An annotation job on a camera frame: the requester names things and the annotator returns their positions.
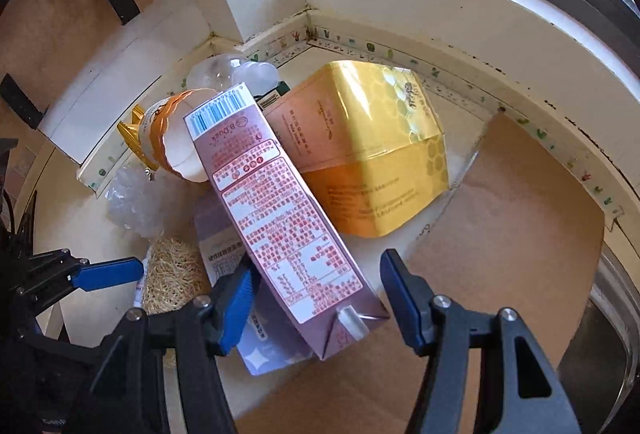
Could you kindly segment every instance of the barcode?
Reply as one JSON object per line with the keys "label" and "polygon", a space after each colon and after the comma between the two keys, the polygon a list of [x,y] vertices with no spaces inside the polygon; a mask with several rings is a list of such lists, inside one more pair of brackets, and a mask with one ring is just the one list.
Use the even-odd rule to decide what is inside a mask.
{"label": "barcode", "polygon": [[246,85],[239,84],[205,102],[184,119],[191,138],[195,140],[217,123],[247,107],[253,100]]}
{"label": "barcode", "polygon": [[265,94],[260,100],[258,100],[258,105],[261,108],[266,109],[280,97],[280,93],[276,90],[273,90],[271,91],[271,93]]}

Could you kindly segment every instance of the metal screw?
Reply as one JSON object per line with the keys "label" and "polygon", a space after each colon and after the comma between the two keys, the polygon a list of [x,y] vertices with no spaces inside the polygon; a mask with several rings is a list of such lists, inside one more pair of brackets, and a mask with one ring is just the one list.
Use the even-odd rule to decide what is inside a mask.
{"label": "metal screw", "polygon": [[198,295],[193,299],[193,305],[200,309],[208,308],[211,305],[211,299],[209,295]]}
{"label": "metal screw", "polygon": [[438,308],[447,309],[449,306],[451,306],[451,299],[446,295],[436,295],[433,298],[433,303]]}
{"label": "metal screw", "polygon": [[140,320],[144,315],[145,312],[142,308],[129,308],[125,314],[127,320],[130,320],[131,322]]}
{"label": "metal screw", "polygon": [[518,314],[516,313],[516,311],[511,308],[501,309],[500,316],[509,322],[515,322],[516,319],[518,318]]}

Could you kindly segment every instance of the yellow snack bag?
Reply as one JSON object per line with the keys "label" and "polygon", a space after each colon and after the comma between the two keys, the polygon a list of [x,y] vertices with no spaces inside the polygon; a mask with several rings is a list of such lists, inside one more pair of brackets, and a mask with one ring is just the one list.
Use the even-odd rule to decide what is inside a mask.
{"label": "yellow snack bag", "polygon": [[384,236],[449,188],[442,126],[408,69],[331,62],[264,114],[340,232]]}

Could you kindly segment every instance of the pink carton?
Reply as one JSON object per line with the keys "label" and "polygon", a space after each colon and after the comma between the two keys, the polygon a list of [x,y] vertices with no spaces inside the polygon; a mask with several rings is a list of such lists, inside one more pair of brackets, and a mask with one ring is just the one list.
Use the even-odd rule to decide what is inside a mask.
{"label": "pink carton", "polygon": [[264,282],[321,360],[388,319],[244,84],[184,120]]}

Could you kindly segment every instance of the blue gripper pad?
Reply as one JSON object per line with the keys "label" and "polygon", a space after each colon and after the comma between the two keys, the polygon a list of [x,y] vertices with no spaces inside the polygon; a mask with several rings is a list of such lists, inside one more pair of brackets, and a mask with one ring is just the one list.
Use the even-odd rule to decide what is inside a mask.
{"label": "blue gripper pad", "polygon": [[137,281],[142,277],[144,271],[142,263],[135,257],[110,260],[100,264],[83,266],[77,274],[71,277],[71,284],[74,288],[93,291]]}
{"label": "blue gripper pad", "polygon": [[244,325],[254,305],[255,294],[260,286],[260,273],[253,263],[248,261],[248,267],[244,270],[238,281],[233,281],[235,289],[229,297],[221,313],[222,336],[220,337],[220,356],[227,356],[238,344]]}

